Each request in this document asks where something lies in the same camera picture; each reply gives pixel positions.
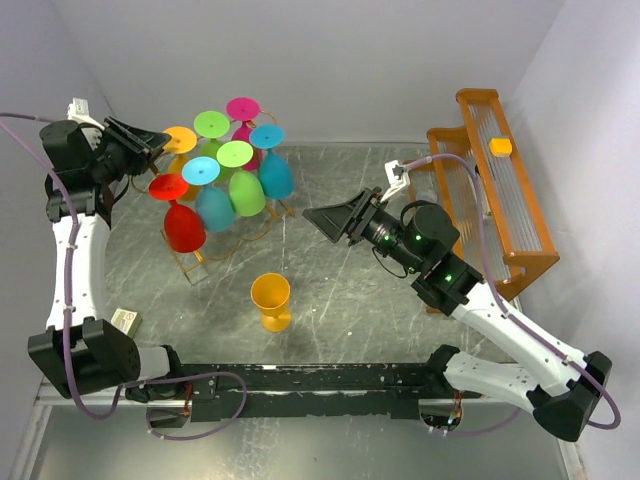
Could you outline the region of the orange wine glass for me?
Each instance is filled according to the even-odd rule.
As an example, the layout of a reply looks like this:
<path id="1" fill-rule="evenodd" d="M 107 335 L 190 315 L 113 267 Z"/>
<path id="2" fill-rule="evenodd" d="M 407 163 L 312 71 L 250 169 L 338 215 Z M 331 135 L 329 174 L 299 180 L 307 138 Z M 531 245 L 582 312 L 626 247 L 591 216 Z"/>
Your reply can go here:
<path id="1" fill-rule="evenodd" d="M 164 133 L 171 136 L 171 141 L 165 145 L 164 150 L 174 155 L 166 173 L 182 176 L 182 169 L 190 160 L 188 153 L 197 146 L 197 135 L 190 128 L 184 126 L 166 128 Z"/>
<path id="2" fill-rule="evenodd" d="M 250 290 L 251 300 L 261 314 L 263 327 L 273 333 L 286 330 L 292 320 L 289 308 L 291 287 L 278 273 L 259 276 Z"/>

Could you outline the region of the green wine glass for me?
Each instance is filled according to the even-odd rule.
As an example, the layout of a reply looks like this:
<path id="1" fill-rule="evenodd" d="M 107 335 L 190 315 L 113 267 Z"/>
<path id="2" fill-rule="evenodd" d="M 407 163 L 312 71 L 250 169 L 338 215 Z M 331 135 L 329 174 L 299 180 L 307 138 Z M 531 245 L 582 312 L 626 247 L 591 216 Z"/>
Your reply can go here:
<path id="1" fill-rule="evenodd" d="M 243 169 L 252 157 L 253 147 L 241 140 L 229 141 L 217 152 L 219 164 L 234 170 L 229 180 L 228 193 L 235 212 L 242 217 L 257 215 L 266 206 L 265 194 L 258 178 Z"/>
<path id="2" fill-rule="evenodd" d="M 200 155 L 218 159 L 218 151 L 223 145 L 220 140 L 230 129 L 230 121 L 219 111 L 208 110 L 199 113 L 193 122 L 196 133 L 205 139 L 200 147 Z"/>

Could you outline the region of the dark blue wine glass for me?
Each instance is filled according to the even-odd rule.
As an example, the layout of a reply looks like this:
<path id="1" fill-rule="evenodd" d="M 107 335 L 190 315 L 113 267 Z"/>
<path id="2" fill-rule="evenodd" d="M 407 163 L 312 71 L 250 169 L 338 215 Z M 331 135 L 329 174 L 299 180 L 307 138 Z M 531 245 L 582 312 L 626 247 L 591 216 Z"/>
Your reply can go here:
<path id="1" fill-rule="evenodd" d="M 266 151 L 258 170 L 258 178 L 265 195 L 275 200 L 289 197 L 295 189 L 293 173 L 287 161 L 274 151 L 284 139 L 285 131 L 278 125 L 258 126 L 250 134 L 250 143 L 257 149 Z"/>

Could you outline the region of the red wine glass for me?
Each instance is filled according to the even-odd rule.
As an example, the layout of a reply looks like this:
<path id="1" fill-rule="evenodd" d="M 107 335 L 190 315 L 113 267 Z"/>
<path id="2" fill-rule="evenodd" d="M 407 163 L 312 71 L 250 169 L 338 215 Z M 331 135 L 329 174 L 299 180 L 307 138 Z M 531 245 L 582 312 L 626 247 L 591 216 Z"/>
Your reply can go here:
<path id="1" fill-rule="evenodd" d="M 180 174 L 159 175 L 149 185 L 149 193 L 154 199 L 170 204 L 164 217 L 164 233 L 171 249 L 178 253 L 192 253 L 206 241 L 200 217 L 178 202 L 189 187 Z"/>

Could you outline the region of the light blue wine glass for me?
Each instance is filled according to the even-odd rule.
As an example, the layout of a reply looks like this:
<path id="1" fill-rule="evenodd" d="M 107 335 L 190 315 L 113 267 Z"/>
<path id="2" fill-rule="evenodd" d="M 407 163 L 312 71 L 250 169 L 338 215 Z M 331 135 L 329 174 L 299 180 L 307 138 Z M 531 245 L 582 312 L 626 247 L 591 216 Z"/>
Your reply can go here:
<path id="1" fill-rule="evenodd" d="M 204 228 L 214 233 L 229 230 L 235 220 L 230 197 L 213 185 L 220 173 L 219 162 L 208 156 L 195 157 L 182 168 L 183 179 L 190 185 L 201 187 L 195 200 L 195 210 Z"/>

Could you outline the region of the magenta wine glass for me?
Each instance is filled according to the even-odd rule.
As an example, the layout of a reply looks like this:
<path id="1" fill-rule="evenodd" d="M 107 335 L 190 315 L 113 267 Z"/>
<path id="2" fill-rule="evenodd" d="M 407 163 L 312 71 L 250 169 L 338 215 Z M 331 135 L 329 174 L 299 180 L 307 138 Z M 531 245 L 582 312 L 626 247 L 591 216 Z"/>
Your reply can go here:
<path id="1" fill-rule="evenodd" d="M 253 121 L 261 113 L 259 103 L 250 97 L 236 97 L 227 103 L 226 112 L 233 121 L 240 123 L 231 139 L 244 141 L 252 147 L 252 159 L 243 166 L 243 169 L 247 171 L 258 170 L 262 160 L 262 152 L 251 144 L 250 135 L 255 129 Z"/>

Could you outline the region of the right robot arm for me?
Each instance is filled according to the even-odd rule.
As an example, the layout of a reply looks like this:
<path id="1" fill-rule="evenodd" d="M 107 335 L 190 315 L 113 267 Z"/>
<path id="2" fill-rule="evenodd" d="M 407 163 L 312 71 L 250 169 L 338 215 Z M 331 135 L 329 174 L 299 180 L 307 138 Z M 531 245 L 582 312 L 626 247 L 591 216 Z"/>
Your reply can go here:
<path id="1" fill-rule="evenodd" d="M 563 343 L 500 296 L 453 253 L 459 232 L 441 206 L 417 200 L 402 211 L 411 217 L 390 215 L 379 189 L 364 189 L 347 202 L 308 208 L 303 216 L 333 243 L 369 242 L 412 276 L 411 286 L 427 306 L 478 331 L 516 362 L 503 365 L 452 350 L 424 374 L 431 395 L 443 398 L 457 390 L 488 396 L 531 414 L 554 437 L 577 441 L 604 396 L 611 360 Z"/>

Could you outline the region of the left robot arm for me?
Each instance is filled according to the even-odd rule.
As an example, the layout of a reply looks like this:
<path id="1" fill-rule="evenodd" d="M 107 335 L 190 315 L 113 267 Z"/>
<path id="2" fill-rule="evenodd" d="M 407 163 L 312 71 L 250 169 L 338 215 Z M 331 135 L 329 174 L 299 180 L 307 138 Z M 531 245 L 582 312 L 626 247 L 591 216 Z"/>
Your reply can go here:
<path id="1" fill-rule="evenodd" d="M 105 300 L 112 188 L 144 173 L 170 135 L 108 117 L 95 146 L 74 120 L 50 123 L 39 136 L 53 165 L 45 191 L 56 273 L 46 327 L 29 338 L 29 357 L 65 398 L 148 380 L 162 398 L 178 397 L 187 375 L 176 352 L 169 346 L 138 347 L 107 319 Z"/>

